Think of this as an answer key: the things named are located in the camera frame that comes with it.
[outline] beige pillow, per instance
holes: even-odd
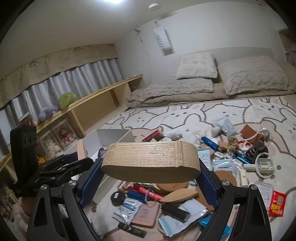
[[[218,71],[211,53],[188,53],[180,56],[177,79],[217,78]]]
[[[289,79],[270,57],[234,59],[218,65],[227,95],[246,91],[288,90]]]

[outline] blue gripper pad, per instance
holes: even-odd
[[[91,175],[89,176],[89,179],[86,181],[85,185],[83,186],[81,190],[81,199],[79,204],[85,208],[86,205],[90,204],[92,199],[94,198],[94,195],[96,194],[96,191],[101,184],[101,181],[104,177],[104,173],[101,170],[101,166],[103,163],[103,158],[101,158],[99,164],[97,167],[93,170]]]
[[[217,189],[202,168],[200,169],[200,172],[200,176],[195,180],[200,190],[202,191],[202,194],[204,195],[207,203],[209,205],[212,205],[216,209],[219,205]]]

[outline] curtain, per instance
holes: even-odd
[[[75,93],[78,100],[121,80],[114,58],[72,68],[30,86],[0,110],[0,160],[7,153],[10,131],[26,112],[37,121],[41,109],[58,105],[59,97],[65,92]]]

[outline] green round object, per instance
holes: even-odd
[[[59,107],[61,109],[66,108],[70,104],[74,103],[76,101],[76,95],[72,92],[66,92],[61,95],[59,98]]]

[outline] open white box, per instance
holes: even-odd
[[[110,144],[116,142],[135,142],[133,134],[129,129],[96,129],[82,140],[88,156],[93,161],[98,158],[99,149],[102,147],[106,149]],[[71,154],[76,151],[77,145],[68,149],[65,154]],[[105,175],[93,201],[98,204],[116,182],[117,179]]]

